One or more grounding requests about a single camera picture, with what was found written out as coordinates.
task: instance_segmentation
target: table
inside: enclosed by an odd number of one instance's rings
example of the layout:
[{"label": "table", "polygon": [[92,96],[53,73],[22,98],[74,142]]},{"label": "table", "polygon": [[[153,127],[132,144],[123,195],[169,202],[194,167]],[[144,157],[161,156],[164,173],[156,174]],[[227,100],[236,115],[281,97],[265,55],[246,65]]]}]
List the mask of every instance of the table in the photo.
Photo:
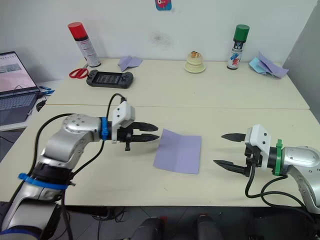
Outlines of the table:
[{"label": "table", "polygon": [[[54,80],[54,81],[44,81],[44,82],[38,82],[37,85],[38,86],[45,86],[45,87],[48,87],[48,88],[51,88],[53,90],[56,90],[57,87],[61,84],[62,80]],[[44,97],[42,98],[39,98],[36,100],[33,108],[32,108],[32,111],[31,111],[31,115],[28,116],[26,118],[25,121],[23,122],[18,122],[18,123],[13,123],[13,124],[7,124],[7,125],[1,125],[0,126],[0,132],[3,132],[3,131],[11,131],[11,130],[17,130],[17,129],[25,129],[29,122],[31,121],[32,118],[35,118],[35,116],[37,115],[38,111],[37,111],[37,104],[40,103],[41,101],[45,100]]]},{"label": "table", "polygon": [[[101,61],[95,69],[120,72],[119,59]],[[84,64],[80,61],[77,68]],[[225,62],[205,65],[204,72],[192,74],[184,70],[184,61],[144,60],[129,69],[134,81],[128,89],[91,87],[85,79],[67,77],[47,104],[108,105],[112,94],[121,93],[140,107],[309,109],[287,75],[281,79],[259,75],[248,63],[240,63],[237,70],[227,69]]]},{"label": "table", "polygon": [[[34,139],[39,127],[50,117],[62,113],[104,116],[105,106],[45,105],[11,151],[0,163],[0,201],[8,201],[19,185],[17,176],[27,172],[33,158]],[[272,146],[282,139],[283,146],[306,145],[319,149],[320,126],[307,109],[228,109],[192,107],[136,107],[136,121],[155,124],[179,134],[201,135],[199,174],[182,174],[153,167],[159,140],[132,143],[106,142],[101,155],[74,178],[76,186],[66,192],[66,204],[78,206],[265,206],[261,199],[245,197],[248,178],[219,167],[213,160],[245,165],[245,145],[221,138],[226,133],[245,133],[254,124],[262,124],[272,135]],[[40,153],[49,137],[60,129],[58,119],[43,131]],[[87,145],[77,167],[93,157],[100,143]],[[257,168],[250,193],[275,178],[271,169]],[[285,191],[300,198],[292,177],[276,182],[270,190]],[[276,204],[296,205],[285,196],[267,199]]]}]

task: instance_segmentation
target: red scissors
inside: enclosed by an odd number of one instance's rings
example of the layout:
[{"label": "red scissors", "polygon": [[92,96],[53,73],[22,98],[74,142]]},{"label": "red scissors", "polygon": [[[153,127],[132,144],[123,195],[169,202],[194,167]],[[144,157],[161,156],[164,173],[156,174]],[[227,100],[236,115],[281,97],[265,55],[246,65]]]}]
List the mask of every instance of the red scissors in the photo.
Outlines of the red scissors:
[{"label": "red scissors", "polygon": [[89,70],[87,69],[88,64],[84,65],[82,68],[78,68],[69,73],[69,77],[72,79],[84,79],[88,76]]}]

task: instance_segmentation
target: black cable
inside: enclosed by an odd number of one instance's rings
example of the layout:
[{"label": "black cable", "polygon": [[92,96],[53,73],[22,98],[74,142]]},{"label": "black cable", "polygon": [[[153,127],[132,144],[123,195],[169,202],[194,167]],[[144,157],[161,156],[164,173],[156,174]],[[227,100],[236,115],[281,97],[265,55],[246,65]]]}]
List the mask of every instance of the black cable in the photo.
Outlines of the black cable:
[{"label": "black cable", "polygon": [[100,221],[99,221],[99,224],[98,224],[97,240],[99,240],[99,238],[100,238],[100,229],[101,229],[101,225],[102,225],[102,221],[100,220]]},{"label": "black cable", "polygon": [[106,209],[107,209],[107,215],[106,216],[93,215],[92,218],[94,220],[97,220],[97,221],[107,221],[107,220],[112,219],[112,217],[110,217],[111,214],[112,214],[112,210],[108,209],[108,207]]},{"label": "black cable", "polygon": [[116,216],[114,216],[114,221],[116,222],[116,223],[123,223],[123,222],[125,222],[125,221],[122,221],[122,218],[124,217],[124,215],[125,215],[125,208],[126,207],[123,207],[123,209],[116,215]]},{"label": "black cable", "polygon": [[17,87],[20,87],[21,89],[23,89],[23,87],[21,85],[15,86],[15,88],[12,91],[12,96],[15,94],[15,90],[17,90]]},{"label": "black cable", "polygon": [[14,144],[15,142],[14,141],[10,141],[10,140],[8,140],[8,139],[6,139],[5,137],[3,137],[3,136],[0,136],[0,138],[2,138],[2,139],[4,139],[4,140],[6,140],[7,142],[9,142],[9,143],[12,143],[12,144]]},{"label": "black cable", "polygon": [[[107,108],[107,111],[106,111],[106,118],[108,119],[109,117],[109,112],[110,112],[110,107],[111,107],[111,103],[113,101],[113,99],[116,97],[116,96],[119,96],[121,97],[121,100],[125,99],[124,96],[122,96],[120,93],[115,93],[112,95],[112,97],[110,98],[110,101],[109,101],[109,104],[108,104],[108,108]],[[105,146],[105,141],[102,141],[102,144],[101,144],[101,147],[98,151],[98,153],[93,157],[91,158],[89,161],[87,161],[85,164],[83,164],[81,167],[79,167],[70,177],[70,179],[73,179],[75,175],[77,175],[82,169],[84,169],[86,166],[88,166],[90,163],[92,163],[102,152],[102,150],[104,149],[104,146]]]},{"label": "black cable", "polygon": [[[287,178],[288,178],[288,176],[281,176],[281,177],[278,177],[278,178],[276,178],[276,179],[273,179],[273,180],[267,182],[267,183],[263,186],[263,188],[261,189],[261,194],[263,194],[263,193],[265,192],[266,188],[267,188],[268,186],[270,186],[271,184],[273,184],[274,182],[277,182],[277,181],[283,180],[283,179],[287,179]],[[272,203],[268,202],[268,201],[264,198],[264,196],[261,196],[261,199],[262,199],[262,201],[263,201],[265,204],[267,204],[267,205],[270,206],[270,207],[296,211],[296,212],[304,215],[305,217],[307,217],[307,219],[308,219],[313,225],[316,224],[315,219],[311,216],[311,214],[309,214],[309,213],[307,212],[306,209],[300,209],[300,208],[293,207],[293,206],[272,204]],[[314,237],[315,237],[315,235],[317,234],[317,230],[313,227],[313,232],[308,232],[308,234],[309,234],[309,236],[306,236],[307,239],[313,240]]]},{"label": "black cable", "polygon": [[121,100],[122,100],[122,99],[126,99],[126,98],[125,98],[124,96],[122,96],[120,93],[115,93],[115,94],[113,94],[112,97],[110,98],[110,101],[109,101],[109,104],[108,104],[108,109],[107,109],[107,111],[106,111],[106,118],[109,117],[110,106],[111,106],[111,103],[112,103],[113,99],[114,99],[116,96],[121,97]]},{"label": "black cable", "polygon": [[73,179],[74,176],[77,175],[82,169],[84,169],[86,166],[92,163],[101,154],[102,150],[104,149],[104,146],[105,146],[105,141],[102,141],[101,147],[97,152],[97,154],[93,158],[91,158],[89,161],[87,161],[85,164],[83,164],[81,167],[79,167],[74,173],[72,173],[71,179]]},{"label": "black cable", "polygon": [[[274,183],[274,182],[276,182],[276,181],[279,181],[279,180],[286,179],[288,176],[278,177],[278,178],[276,178],[276,179],[273,179],[273,180],[267,182],[267,183],[263,186],[263,188],[261,189],[260,194],[249,195],[249,189],[250,189],[250,186],[251,186],[251,184],[252,184],[252,182],[253,182],[253,180],[254,180],[255,172],[256,172],[256,164],[253,163],[253,164],[252,164],[252,167],[251,167],[251,173],[250,173],[249,181],[248,181],[248,183],[247,183],[247,185],[246,185],[246,187],[245,187],[245,195],[246,195],[248,198],[253,199],[253,198],[259,198],[259,197],[261,197],[262,201],[263,201],[264,203],[266,203],[267,205],[271,206],[271,207],[282,208],[282,209],[287,209],[287,210],[294,210],[294,211],[296,211],[296,212],[299,212],[299,213],[305,215],[305,216],[308,218],[308,220],[309,220],[313,225],[316,223],[316,221],[314,220],[314,218],[307,212],[306,206],[304,205],[304,203],[301,202],[297,197],[295,197],[295,196],[293,196],[293,195],[291,195],[291,194],[289,194],[289,193],[282,192],[282,191],[267,191],[267,192],[265,192],[266,188],[267,188],[270,184],[272,184],[272,183]],[[297,201],[297,202],[301,205],[301,207],[302,207],[303,209],[299,209],[299,208],[293,207],[293,206],[272,204],[272,203],[268,202],[268,201],[264,198],[264,196],[271,195],[271,194],[278,194],[278,195],[284,195],[284,196],[290,197],[290,198],[292,198],[293,200]],[[316,232],[315,228],[313,228],[313,232],[310,233],[311,235],[308,236],[308,239],[311,240],[311,239],[316,235],[316,233],[317,233],[317,232]]]},{"label": "black cable", "polygon": [[[33,172],[35,166],[36,166],[36,162],[37,162],[37,157],[38,157],[38,144],[39,144],[39,137],[40,137],[40,134],[42,132],[42,130],[49,124],[51,123],[52,121],[58,119],[58,118],[62,118],[62,117],[65,117],[65,116],[69,116],[69,115],[72,115],[73,113],[64,113],[64,114],[59,114],[57,116],[54,116],[52,118],[50,118],[48,121],[46,121],[41,127],[40,129],[38,130],[37,134],[36,134],[36,137],[35,137],[35,143],[34,143],[34,152],[33,152],[33,161],[32,161],[32,165],[31,165],[31,168],[28,172],[28,176],[31,175],[31,173]],[[19,186],[16,188],[15,192],[13,193],[10,201],[9,201],[9,204],[8,204],[8,208],[6,210],[6,213],[8,213],[8,210],[10,209],[12,203],[14,202],[18,192],[20,191],[22,185],[24,184],[24,181],[21,181],[21,183],[19,184]]]},{"label": "black cable", "polygon": [[291,195],[289,193],[282,192],[282,191],[267,191],[267,192],[263,192],[263,193],[260,193],[260,194],[250,195],[249,194],[249,189],[250,189],[251,184],[252,184],[252,182],[254,180],[255,172],[256,172],[256,164],[253,163],[252,167],[251,167],[251,173],[250,173],[249,181],[246,184],[245,191],[244,191],[245,192],[245,196],[247,198],[255,199],[255,198],[260,198],[260,197],[271,195],[271,194],[284,195],[284,196],[292,198],[293,200],[298,202],[302,208],[304,208],[304,209],[306,208],[306,206],[304,205],[304,203],[302,201],[300,201],[300,199],[298,199],[297,197],[295,197],[295,196],[293,196],[293,195]]},{"label": "black cable", "polygon": [[64,219],[66,231],[68,233],[68,239],[69,240],[74,240],[74,236],[72,235],[72,231],[71,231],[71,227],[70,227],[70,222],[68,220],[68,215],[67,215],[67,210],[66,210],[66,205],[65,205],[65,197],[66,197],[66,190],[64,189],[62,191],[62,196],[61,196],[62,216],[63,216],[63,219]]},{"label": "black cable", "polygon": [[[71,220],[71,217],[70,217],[70,213],[67,211],[66,212],[67,214],[68,214],[68,221],[69,221],[69,223],[70,223],[70,220]],[[59,238],[61,238],[63,235],[65,235],[65,233],[67,232],[67,228],[65,228],[65,230],[59,235],[59,236],[57,236],[55,239],[53,239],[53,240],[58,240]]]},{"label": "black cable", "polygon": [[36,162],[37,162],[37,158],[38,158],[38,144],[39,144],[39,138],[40,138],[40,134],[42,132],[42,130],[52,121],[58,119],[58,118],[62,118],[62,117],[66,117],[66,116],[70,116],[73,113],[63,113],[63,114],[59,114],[57,116],[54,116],[52,118],[50,118],[48,121],[46,121],[44,124],[42,124],[42,126],[39,128],[36,137],[35,137],[35,143],[34,143],[34,152],[33,152],[33,161],[32,161],[32,165],[31,168],[28,172],[28,175],[30,176],[32,171],[34,170],[35,166],[36,166]]}]

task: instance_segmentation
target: green spray can cap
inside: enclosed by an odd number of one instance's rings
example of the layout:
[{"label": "green spray can cap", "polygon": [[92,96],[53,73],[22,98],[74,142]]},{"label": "green spray can cap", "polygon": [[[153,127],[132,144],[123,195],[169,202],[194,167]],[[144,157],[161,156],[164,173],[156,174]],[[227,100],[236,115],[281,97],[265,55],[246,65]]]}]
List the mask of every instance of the green spray can cap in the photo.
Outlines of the green spray can cap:
[{"label": "green spray can cap", "polygon": [[245,42],[249,33],[250,27],[248,25],[239,24],[235,28],[233,39]]}]

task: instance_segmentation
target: sticker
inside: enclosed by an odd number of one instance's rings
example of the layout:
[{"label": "sticker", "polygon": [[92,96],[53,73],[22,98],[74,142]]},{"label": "sticker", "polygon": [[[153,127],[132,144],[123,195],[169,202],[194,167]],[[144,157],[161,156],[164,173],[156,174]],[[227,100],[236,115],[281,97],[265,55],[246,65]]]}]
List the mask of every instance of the sticker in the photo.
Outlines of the sticker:
[{"label": "sticker", "polygon": [[171,0],[155,0],[155,6],[159,11],[169,11],[172,8]]},{"label": "sticker", "polygon": [[233,45],[233,48],[234,49],[242,49],[244,46],[244,42],[243,41],[235,41],[234,42],[234,45]]}]

